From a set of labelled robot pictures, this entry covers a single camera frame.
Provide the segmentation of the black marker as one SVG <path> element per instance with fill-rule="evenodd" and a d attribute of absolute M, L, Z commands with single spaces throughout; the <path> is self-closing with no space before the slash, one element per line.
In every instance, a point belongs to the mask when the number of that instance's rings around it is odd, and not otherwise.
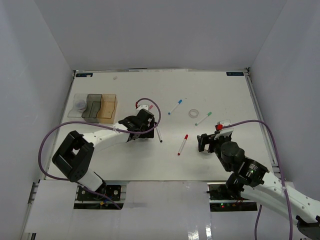
<path fill-rule="evenodd" d="M 159 129 L 158 126 L 155 129 L 156 129 L 156 132 L 157 132 L 157 136 L 158 136 L 159 142 L 162 143 L 163 142 L 163 138 L 162 138 L 160 129 Z"/>

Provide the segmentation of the large white tape roll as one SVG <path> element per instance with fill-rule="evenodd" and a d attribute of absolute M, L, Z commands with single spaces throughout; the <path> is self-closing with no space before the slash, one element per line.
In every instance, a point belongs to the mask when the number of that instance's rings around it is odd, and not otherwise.
<path fill-rule="evenodd" d="M 209 146 L 205 146 L 202 153 L 206 154 L 206 155 L 210 155 L 211 154 L 210 147 Z"/>

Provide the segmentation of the red marker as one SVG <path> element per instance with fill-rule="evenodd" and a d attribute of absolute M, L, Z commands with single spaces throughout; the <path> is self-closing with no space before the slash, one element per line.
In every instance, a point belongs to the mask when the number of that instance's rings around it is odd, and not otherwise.
<path fill-rule="evenodd" d="M 186 144 L 186 141 L 187 141 L 188 137 L 189 137 L 188 134 L 186 134 L 186 135 L 184 136 L 184 139 L 183 139 L 183 141 L 182 141 L 182 143 L 181 143 L 181 146 L 180 146 L 180 148 L 179 148 L 179 150 L 178 150 L 178 152 L 177 152 L 177 155 L 178 155 L 178 156 L 181 155 L 181 153 L 182 153 L 182 151 L 183 151 L 183 149 L 184 149 L 184 146 L 185 146 L 185 144 Z"/>

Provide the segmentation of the green marker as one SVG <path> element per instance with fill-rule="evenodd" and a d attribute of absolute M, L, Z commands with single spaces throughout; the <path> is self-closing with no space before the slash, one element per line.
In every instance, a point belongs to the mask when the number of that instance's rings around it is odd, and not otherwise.
<path fill-rule="evenodd" d="M 197 122 L 195 123 L 195 126 L 200 125 L 200 124 L 201 124 L 203 121 L 205 121 L 211 114 L 212 114 L 211 111 L 208 112 L 204 117 L 202 117 L 199 121 L 197 121 Z"/>

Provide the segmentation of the blue marker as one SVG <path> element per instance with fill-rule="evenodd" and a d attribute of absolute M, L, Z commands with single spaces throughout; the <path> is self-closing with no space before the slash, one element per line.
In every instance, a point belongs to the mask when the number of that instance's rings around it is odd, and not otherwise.
<path fill-rule="evenodd" d="M 175 110 L 176 108 L 182 103 L 182 99 L 180 99 L 173 107 L 172 109 L 168 112 L 168 115 L 171 115 Z"/>

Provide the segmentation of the pin jar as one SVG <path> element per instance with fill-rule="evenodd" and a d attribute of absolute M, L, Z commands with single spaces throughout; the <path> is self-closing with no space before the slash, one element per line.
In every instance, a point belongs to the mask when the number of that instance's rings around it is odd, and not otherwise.
<path fill-rule="evenodd" d="M 77 99 L 74 102 L 74 107 L 80 111 L 80 112 L 84 112 L 87 108 L 87 101 L 84 99 Z"/>

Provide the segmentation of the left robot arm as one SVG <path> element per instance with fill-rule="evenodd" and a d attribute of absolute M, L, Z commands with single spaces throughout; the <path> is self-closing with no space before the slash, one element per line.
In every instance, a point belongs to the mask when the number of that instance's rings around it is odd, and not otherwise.
<path fill-rule="evenodd" d="M 90 163 L 94 153 L 111 146 L 137 139 L 154 138 L 155 116 L 146 109 L 130 115 L 110 129 L 89 133 L 73 130 L 67 134 L 52 157 L 52 163 L 72 183 L 79 183 L 94 199 L 105 196 L 106 182 L 93 170 Z"/>

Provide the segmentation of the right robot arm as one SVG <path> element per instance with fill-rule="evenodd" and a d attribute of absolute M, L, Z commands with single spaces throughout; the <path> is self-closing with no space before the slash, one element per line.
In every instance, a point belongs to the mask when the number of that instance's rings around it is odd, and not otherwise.
<path fill-rule="evenodd" d="M 215 132 L 197 136 L 198 151 L 214 153 L 230 176 L 225 184 L 208 186 L 211 200 L 247 199 L 292 219 L 300 233 L 320 238 L 320 202 L 283 184 L 268 168 L 245 156 L 232 141 L 231 133 Z"/>

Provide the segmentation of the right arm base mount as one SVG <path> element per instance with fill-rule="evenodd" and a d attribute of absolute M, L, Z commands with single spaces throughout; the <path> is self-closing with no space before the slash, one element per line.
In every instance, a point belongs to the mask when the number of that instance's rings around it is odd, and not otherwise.
<path fill-rule="evenodd" d="M 207 186 L 209 207 L 212 213 L 255 212 L 257 203 L 243 197 L 233 197 L 224 184 L 210 183 Z"/>

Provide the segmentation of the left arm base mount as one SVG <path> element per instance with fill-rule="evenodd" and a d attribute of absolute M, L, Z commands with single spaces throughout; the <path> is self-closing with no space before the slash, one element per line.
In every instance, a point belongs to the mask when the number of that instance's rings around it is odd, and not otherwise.
<path fill-rule="evenodd" d="M 121 210 L 125 202 L 125 192 L 121 185 L 111 184 L 103 189 L 105 198 L 86 191 L 82 186 L 77 188 L 73 208 L 76 210 Z"/>

